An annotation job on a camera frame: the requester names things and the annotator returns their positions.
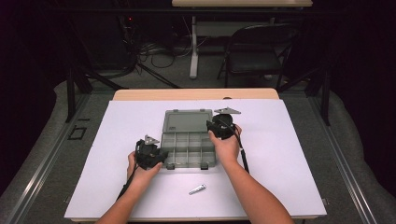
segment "chair seat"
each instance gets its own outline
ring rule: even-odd
[[[282,64],[273,51],[234,52],[227,61],[227,67],[234,75],[276,75],[280,73]]]

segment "person's right arm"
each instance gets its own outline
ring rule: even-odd
[[[294,223],[277,197],[238,163],[239,145],[236,137],[220,140],[211,131],[209,131],[209,137],[215,145],[219,160],[250,222],[253,224]]]

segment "white desk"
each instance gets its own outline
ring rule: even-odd
[[[233,118],[243,128],[241,137],[251,175],[271,190],[294,218],[325,216],[288,111],[274,93],[268,89],[120,91],[115,96],[119,101],[109,103],[64,217],[93,221],[115,202],[126,181],[127,155],[146,133],[161,139],[165,110],[227,106],[242,112]],[[125,101],[128,95],[132,101]],[[270,99],[207,100],[238,95]],[[163,100],[177,98],[183,100]],[[207,189],[189,195],[201,184]],[[219,163],[207,171],[162,169],[130,216],[131,221],[246,218]]]
[[[311,0],[173,0],[173,7],[311,7]],[[246,22],[198,22],[192,17],[192,56],[190,78],[197,78],[198,48],[197,36],[229,36],[240,28],[254,25]]]

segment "dark background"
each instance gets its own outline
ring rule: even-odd
[[[99,2],[103,7],[110,6],[107,1]],[[294,78],[323,62],[332,63],[331,90],[344,101],[358,127],[364,159],[379,183],[396,196],[396,2],[315,0],[310,10],[314,9],[346,10],[347,16],[340,20],[305,20],[302,39],[290,55],[288,74]],[[56,100],[53,88],[65,81],[69,67],[35,1],[7,0],[0,10],[0,193],[3,193],[50,117]],[[132,66],[128,50],[120,43],[120,27],[114,25],[117,19],[102,20],[105,21],[98,23],[93,18],[75,18],[74,23],[86,22],[97,32],[108,29],[106,39],[86,34],[83,37],[87,39],[81,40],[65,26],[73,39],[70,40],[73,52],[87,66],[95,68]],[[171,19],[161,21],[170,24]],[[156,22],[151,20],[143,26],[149,32]],[[169,34],[169,26],[161,27]],[[166,36],[159,41],[172,44],[172,38]],[[85,48],[108,54],[118,49],[121,54],[117,55],[123,56],[98,59],[87,51],[78,51]]]

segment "person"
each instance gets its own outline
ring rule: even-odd
[[[237,132],[242,129],[236,125]],[[256,181],[238,163],[239,143],[233,135],[230,138],[218,139],[211,131],[209,138],[215,146],[219,161],[224,167],[227,176],[233,185],[233,189],[239,202],[247,213],[251,223],[294,223],[283,204],[268,189]],[[128,156],[128,177],[134,169],[134,152]],[[134,209],[140,196],[149,186],[151,179],[160,171],[162,163],[158,163],[152,169],[144,170],[137,168],[134,179],[125,193],[107,210],[107,212],[96,222],[102,223],[126,223],[129,215]]]

